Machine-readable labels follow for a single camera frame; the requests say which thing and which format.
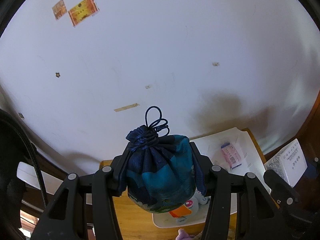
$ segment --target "dark blue object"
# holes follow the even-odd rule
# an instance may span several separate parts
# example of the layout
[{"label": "dark blue object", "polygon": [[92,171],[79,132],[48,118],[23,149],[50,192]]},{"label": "dark blue object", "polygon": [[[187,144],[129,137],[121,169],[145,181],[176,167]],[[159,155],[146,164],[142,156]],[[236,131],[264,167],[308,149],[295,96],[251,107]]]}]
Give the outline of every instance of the dark blue object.
[{"label": "dark blue object", "polygon": [[[160,117],[148,126],[147,114],[152,108],[158,109]],[[194,163],[189,138],[168,135],[168,121],[157,106],[149,107],[145,118],[146,125],[126,137],[131,142],[126,170],[128,196],[148,212],[163,213],[183,205],[193,196],[196,185],[205,194],[204,176]],[[159,137],[157,132],[163,129],[168,132]]]}]

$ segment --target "dark blue cord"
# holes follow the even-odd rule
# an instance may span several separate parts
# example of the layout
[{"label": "dark blue cord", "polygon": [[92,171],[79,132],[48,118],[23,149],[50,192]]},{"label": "dark blue cord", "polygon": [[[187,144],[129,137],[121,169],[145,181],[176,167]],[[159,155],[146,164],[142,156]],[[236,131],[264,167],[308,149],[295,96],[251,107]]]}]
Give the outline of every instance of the dark blue cord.
[{"label": "dark blue cord", "polygon": [[[155,120],[148,126],[147,115],[150,109],[156,108],[160,113],[159,119]],[[134,152],[136,149],[147,149],[149,147],[155,146],[158,144],[158,132],[163,129],[168,129],[166,135],[169,134],[170,129],[168,127],[168,120],[162,118],[162,112],[159,107],[151,106],[147,109],[146,115],[146,125],[142,125],[127,135],[126,139],[131,142],[132,147],[129,148],[130,151]]]}]

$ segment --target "pink package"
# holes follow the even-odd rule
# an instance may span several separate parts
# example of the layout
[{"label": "pink package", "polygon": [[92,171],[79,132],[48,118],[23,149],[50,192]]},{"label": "pink package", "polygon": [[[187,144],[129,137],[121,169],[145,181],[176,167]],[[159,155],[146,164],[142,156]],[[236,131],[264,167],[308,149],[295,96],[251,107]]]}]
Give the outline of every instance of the pink package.
[{"label": "pink package", "polygon": [[230,169],[234,169],[241,165],[241,157],[232,143],[225,143],[221,146],[223,157],[229,163]]}]

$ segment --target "wooden table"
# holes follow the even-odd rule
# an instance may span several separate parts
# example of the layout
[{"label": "wooden table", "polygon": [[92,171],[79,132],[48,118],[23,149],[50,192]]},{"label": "wooden table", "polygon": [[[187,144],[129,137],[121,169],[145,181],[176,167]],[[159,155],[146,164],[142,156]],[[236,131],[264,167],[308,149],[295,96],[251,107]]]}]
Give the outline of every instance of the wooden table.
[{"label": "wooden table", "polygon": [[[249,129],[243,129],[243,131],[249,133],[262,162],[265,163],[266,159],[251,131]],[[110,165],[111,162],[103,161],[100,163],[100,167]],[[123,192],[121,197],[114,197],[113,201],[124,240],[171,240],[176,238],[179,228],[184,228],[190,235],[197,235],[204,228],[204,223],[186,227],[158,228],[152,222],[152,214],[134,204],[129,199],[127,191]],[[236,228],[236,213],[230,215],[229,228],[233,230]]]}]

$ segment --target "wall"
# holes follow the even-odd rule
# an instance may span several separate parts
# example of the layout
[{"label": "wall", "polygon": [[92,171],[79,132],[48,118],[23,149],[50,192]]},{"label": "wall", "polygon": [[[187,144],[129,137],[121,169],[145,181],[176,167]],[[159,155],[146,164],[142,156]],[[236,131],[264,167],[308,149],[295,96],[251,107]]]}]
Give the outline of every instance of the wall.
[{"label": "wall", "polygon": [[297,0],[95,0],[99,12],[76,27],[55,20],[58,1],[26,0],[15,14],[0,84],[69,172],[121,154],[151,105],[171,134],[249,127],[266,153],[296,134],[319,92],[320,35]]}]

